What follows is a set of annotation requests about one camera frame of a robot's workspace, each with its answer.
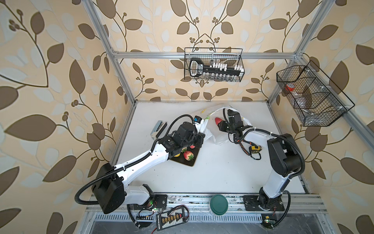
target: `strawberry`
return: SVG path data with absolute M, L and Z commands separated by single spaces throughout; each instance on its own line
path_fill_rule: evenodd
M 218 117 L 216 117 L 214 120 L 215 120 L 215 124 L 217 124 L 217 125 L 222 121 L 222 119 L 220 119 Z
M 193 159 L 193 153 L 191 151 L 186 151 L 183 153 L 183 156 L 184 158 L 187 160 L 187 161 L 190 161 L 191 159 Z

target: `transparent plastic bag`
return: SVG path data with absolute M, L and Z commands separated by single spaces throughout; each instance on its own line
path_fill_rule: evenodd
M 233 111 L 238 111 L 230 105 L 220 104 L 220 105 L 205 108 L 203 110 L 196 111 L 191 114 L 192 116 L 197 115 L 197 116 L 200 116 L 202 119 L 204 119 L 204 123 L 200 127 L 200 132 L 205 134 L 204 140 L 212 138 L 213 142 L 217 145 L 221 145 L 229 141 L 227 133 L 220 131 L 217 125 L 215 124 L 216 117 L 224 120 L 223 111 L 222 111 L 222 109 L 224 108 L 230 109 Z M 248 119 L 244 118 L 242 115 L 241 117 L 244 122 L 244 125 L 251 125 Z

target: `round green lid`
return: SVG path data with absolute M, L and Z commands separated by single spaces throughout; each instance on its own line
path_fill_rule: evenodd
M 216 194 L 211 198 L 209 206 L 216 215 L 223 215 L 229 208 L 229 203 L 223 195 Z

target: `black wire mesh basket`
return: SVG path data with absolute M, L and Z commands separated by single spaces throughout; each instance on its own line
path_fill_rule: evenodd
M 321 81 L 317 72 L 322 72 L 329 83 Z M 295 65 L 277 72 L 277 83 L 304 127 L 330 126 L 355 106 L 312 60 L 306 66 Z
M 240 82 L 245 70 L 243 49 L 184 48 L 184 77 L 205 81 Z

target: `wallpaper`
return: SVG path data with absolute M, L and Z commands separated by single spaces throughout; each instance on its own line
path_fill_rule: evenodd
M 135 99 L 151 101 L 263 101 L 276 85 L 285 60 L 243 60 L 241 82 L 215 82 L 184 77 L 180 60 L 123 59 L 122 70 Z
M 351 111 L 372 130 L 373 13 L 370 0 L 336 1 L 305 52 L 353 100 Z M 272 109 L 282 131 L 294 136 L 303 153 L 307 183 L 321 195 L 337 232 L 374 233 L 373 152 L 343 118 L 329 127 L 301 127 L 282 94 Z
M 294 52 L 318 0 L 93 0 L 116 51 Z
M 71 234 L 130 104 L 82 4 L 0 0 L 0 25 L 0 233 Z

